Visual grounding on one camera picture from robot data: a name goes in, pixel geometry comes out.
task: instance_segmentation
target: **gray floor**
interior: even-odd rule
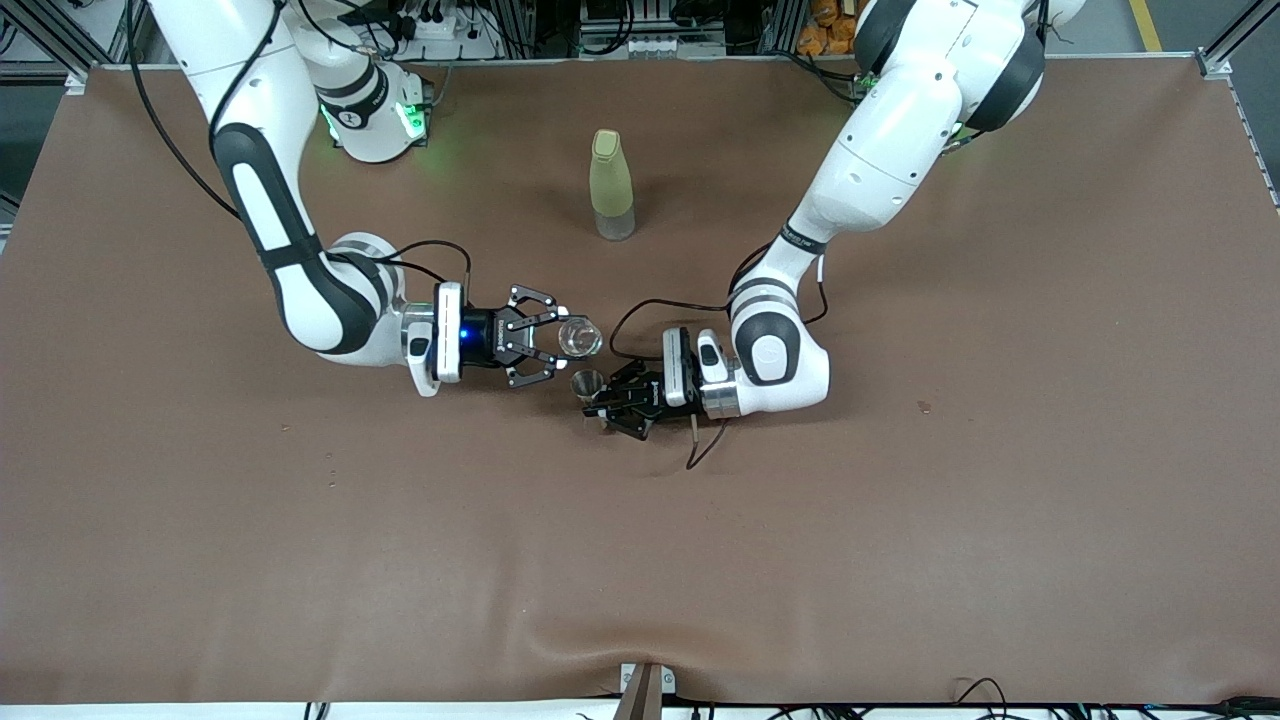
[[[22,197],[54,110],[64,92],[52,87],[0,87],[0,188]],[[0,223],[13,218],[0,208]]]
[[[1147,0],[1165,50],[1210,44],[1247,0]],[[1258,29],[1231,58],[1231,82],[1253,128],[1262,159],[1280,173],[1280,17]]]

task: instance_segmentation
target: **metal clamp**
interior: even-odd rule
[[[544,313],[525,315],[520,305],[536,302],[545,307]],[[557,305],[556,299],[545,292],[513,284],[506,307],[495,313],[494,359],[507,370],[507,387],[525,387],[556,377],[557,370],[568,366],[568,357],[552,355],[534,346],[534,329],[552,323],[563,323],[570,318],[568,307]],[[532,373],[520,373],[516,365],[525,360],[541,363],[541,369]]]

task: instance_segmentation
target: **metal frame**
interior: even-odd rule
[[[504,35],[502,44],[507,47],[507,56],[529,58],[527,49],[534,45],[534,33],[529,10],[522,0],[492,0],[489,6]]]
[[[0,209],[10,215],[18,214],[18,206],[22,205],[22,200],[9,193],[8,190],[0,190]],[[9,233],[5,232],[5,240],[8,240]]]
[[[61,77],[69,72],[84,79],[88,77],[90,68],[111,60],[106,50],[90,37],[70,15],[52,3],[6,0],[0,5],[0,12],[50,59],[65,68],[65,70],[59,69],[56,73],[45,70],[46,76]]]
[[[1226,78],[1226,87],[1231,91],[1231,101],[1235,102],[1235,111],[1240,115],[1240,122],[1244,124],[1244,136],[1249,138],[1249,147],[1253,150],[1253,159],[1258,161],[1258,169],[1262,170],[1262,182],[1267,186],[1267,192],[1271,193],[1271,202],[1276,206],[1276,213],[1280,213],[1280,192],[1276,191],[1276,183],[1271,179],[1271,173],[1267,170],[1267,164],[1262,159],[1262,151],[1258,150],[1258,141],[1253,137],[1253,128],[1249,127],[1249,118],[1244,117],[1244,106],[1240,105],[1240,96],[1235,94],[1235,83],[1231,78]]]
[[[1280,10],[1280,0],[1252,0],[1244,12],[1228,23],[1213,42],[1210,42],[1207,47],[1201,47],[1196,53],[1196,60],[1199,63],[1204,79],[1221,79],[1231,74],[1231,54],[1276,10]]]

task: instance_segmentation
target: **clear glass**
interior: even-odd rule
[[[561,350],[570,357],[595,355],[604,345],[600,328],[579,315],[564,320],[559,329]]]

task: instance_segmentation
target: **yellow floor line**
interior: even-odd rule
[[[1156,23],[1151,20],[1151,9],[1147,8],[1147,0],[1129,0],[1129,8],[1133,9],[1133,19],[1138,23],[1138,35],[1142,36],[1142,46],[1147,49],[1147,53],[1164,51],[1164,46],[1160,45],[1160,36],[1156,35]]]

